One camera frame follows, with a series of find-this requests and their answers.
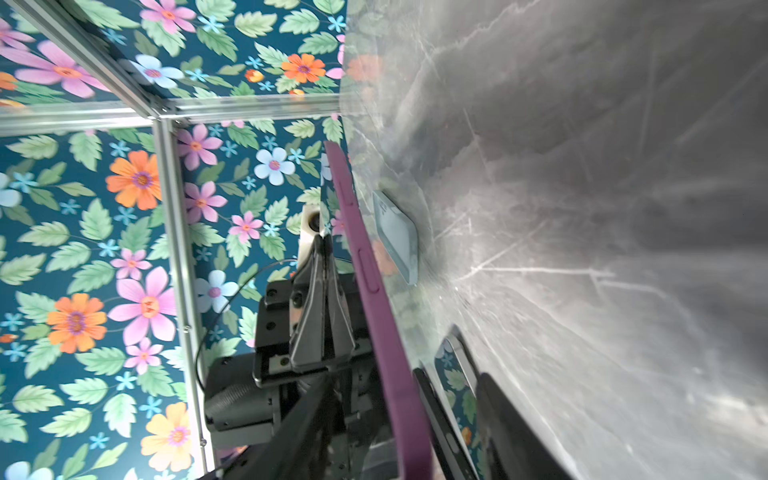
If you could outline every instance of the gray marble surface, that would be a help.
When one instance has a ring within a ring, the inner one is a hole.
[[[768,3],[349,0],[362,209],[575,478],[768,477]]]

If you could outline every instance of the flower center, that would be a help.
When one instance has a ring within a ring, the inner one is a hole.
[[[64,78],[80,78],[83,76],[82,73],[75,70],[74,68],[67,68],[67,67],[53,67],[53,71],[58,73]]]
[[[152,318],[160,312],[160,301],[157,297],[146,296],[141,299],[141,314],[146,318]]]
[[[69,323],[69,332],[73,335],[79,335],[85,330],[85,315],[82,312],[72,312],[67,317]]]
[[[134,184],[142,190],[151,187],[152,183],[152,177],[147,172],[139,172],[134,175]]]
[[[189,436],[189,429],[184,427],[176,427],[170,431],[170,435],[168,436],[168,445],[173,447],[181,447],[184,443],[187,443]]]

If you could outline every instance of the wire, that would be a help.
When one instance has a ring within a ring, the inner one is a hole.
[[[270,263],[269,265],[266,265],[266,266],[262,266],[261,268],[259,268],[259,269],[258,269],[258,270],[257,270],[257,271],[256,271],[256,272],[253,274],[253,275],[249,276],[249,277],[248,277],[248,278],[247,278],[247,279],[246,279],[246,280],[243,282],[243,284],[242,284],[242,285],[240,285],[240,287],[237,289],[237,291],[235,292],[235,294],[234,294],[234,295],[232,295],[232,296],[230,297],[229,301],[227,302],[227,304],[225,304],[225,305],[224,305],[224,308],[223,308],[223,309],[222,309],[222,310],[221,310],[221,311],[218,313],[218,315],[216,315],[216,317],[214,318],[213,322],[212,322],[212,323],[211,323],[209,326],[205,326],[205,325],[202,325],[202,327],[203,327],[203,330],[204,330],[204,331],[203,331],[203,335],[202,335],[202,337],[200,338],[200,344],[197,346],[197,353],[195,353],[195,356],[194,356],[194,374],[195,374],[195,378],[197,378],[197,384],[199,385],[200,389],[202,389],[203,391],[205,390],[205,385],[203,385],[203,382],[202,382],[202,380],[200,380],[200,368],[199,368],[199,364],[200,364],[200,352],[202,352],[202,351],[203,351],[203,345],[205,344],[205,337],[208,335],[208,332],[210,332],[210,329],[214,328],[214,327],[216,326],[216,324],[217,324],[217,323],[219,323],[219,320],[220,320],[220,319],[221,319],[221,317],[224,315],[224,313],[227,311],[227,309],[230,307],[230,304],[231,304],[231,303],[232,303],[232,302],[233,302],[233,301],[234,301],[234,300],[237,298],[237,296],[238,296],[238,295],[240,295],[240,291],[241,291],[243,288],[245,288],[245,286],[246,286],[246,285],[247,285],[247,284],[248,284],[248,283],[249,283],[251,280],[253,280],[253,279],[255,279],[257,276],[259,276],[259,274],[260,274],[260,273],[262,273],[264,270],[270,269],[270,268],[272,268],[273,266],[278,266],[278,265],[282,265],[283,263],[288,263],[288,262],[295,262],[295,261],[296,261],[296,259],[295,259],[295,258],[286,258],[285,260],[278,260],[278,261],[276,261],[276,262],[272,262],[272,263]]]

